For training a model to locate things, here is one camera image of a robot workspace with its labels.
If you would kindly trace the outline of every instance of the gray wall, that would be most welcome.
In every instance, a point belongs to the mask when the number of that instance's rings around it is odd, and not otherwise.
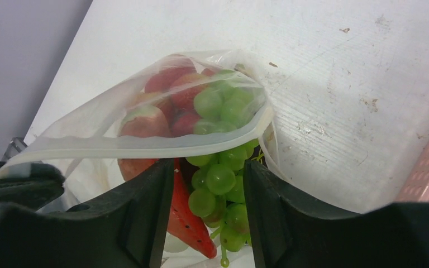
[[[23,137],[92,0],[0,0],[0,159]]]

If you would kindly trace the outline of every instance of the black plastic part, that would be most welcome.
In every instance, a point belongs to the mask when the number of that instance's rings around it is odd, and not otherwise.
[[[37,210],[63,193],[65,178],[51,165],[31,164],[29,178],[0,180],[0,202],[13,202]]]
[[[157,267],[165,242],[173,160],[67,212],[0,203],[0,267]]]
[[[256,268],[429,267],[429,203],[356,214],[247,161],[244,193]]]

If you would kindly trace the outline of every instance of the red strawberry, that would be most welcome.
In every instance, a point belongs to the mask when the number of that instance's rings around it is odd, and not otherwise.
[[[216,257],[216,246],[210,239],[201,218],[188,208],[188,190],[180,172],[179,160],[175,159],[175,181],[171,200],[168,232],[207,258]]]
[[[171,127],[172,136],[182,137],[185,135],[193,134],[193,127],[200,119],[201,117],[195,113],[184,113],[173,123]]]
[[[203,82],[203,80],[208,82],[209,81],[208,76],[203,74],[198,74],[198,73],[186,74],[180,77],[179,79],[177,79],[175,82],[173,82],[173,84],[170,86],[170,90],[179,90],[183,85],[186,85],[189,83]],[[194,110],[193,99],[198,93],[204,90],[207,85],[208,85],[207,83],[196,85],[194,87],[185,88],[181,91],[178,91],[172,94],[171,99],[173,104],[181,110],[185,110],[185,111]]]
[[[197,72],[193,62],[185,56],[171,55],[162,59],[162,61],[161,70],[147,81],[144,92],[167,91],[170,85],[183,75]]]

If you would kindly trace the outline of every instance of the scratch mark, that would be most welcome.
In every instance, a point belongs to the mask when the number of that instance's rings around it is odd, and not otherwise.
[[[354,38],[356,38],[356,37],[358,37],[359,35],[356,35],[356,36],[353,36],[353,37],[351,37],[351,38],[349,38],[348,40],[346,40],[346,41],[343,41],[343,42],[341,42],[341,43],[339,43],[338,45],[336,45],[336,46],[334,46],[334,47],[332,47],[332,48],[330,48],[330,49],[327,49],[327,50],[325,50],[325,51],[323,51],[322,53],[320,53],[320,54],[318,54],[318,55],[316,55],[315,57],[313,57],[312,59],[310,59],[310,60],[308,60],[305,64],[303,64],[302,66],[300,66],[299,68],[297,68],[297,70],[295,70],[293,73],[291,73],[284,81],[282,81],[282,83],[280,83],[276,88],[274,88],[274,90],[272,90],[272,92],[270,92],[270,95],[272,95],[277,89],[279,89],[280,88],[280,86],[282,86],[288,79],[290,79],[290,77],[292,77],[294,74],[296,74],[298,71],[300,71],[300,70],[302,70],[305,66],[307,66],[308,64],[310,64],[312,61],[314,61],[314,60],[316,60],[316,59],[318,59],[319,57],[321,57],[321,56],[323,56],[325,53],[328,53],[328,52],[330,52],[330,51],[332,51],[332,50],[335,50],[335,49],[337,49],[338,47],[340,47],[340,46],[342,46],[342,45],[344,45],[345,43],[347,43],[347,42],[349,42],[349,41],[351,41],[351,40],[353,40]]]
[[[357,166],[360,166],[362,163],[364,163],[364,161],[366,161],[366,159],[369,157],[369,151],[366,151],[366,158],[363,159]]]

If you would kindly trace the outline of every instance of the grape bunch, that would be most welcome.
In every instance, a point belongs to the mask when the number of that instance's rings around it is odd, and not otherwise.
[[[206,226],[218,228],[211,239],[220,236],[223,267],[229,265],[226,250],[237,252],[246,243],[251,245],[242,181],[244,161],[258,145],[255,139],[217,154],[187,157],[190,164],[199,167],[192,176],[194,191],[188,207]]]
[[[260,88],[233,87],[233,84],[249,84],[236,71],[221,70],[212,80],[214,82],[193,99],[194,110],[201,117],[193,127],[196,135],[230,132],[243,127],[264,100]]]

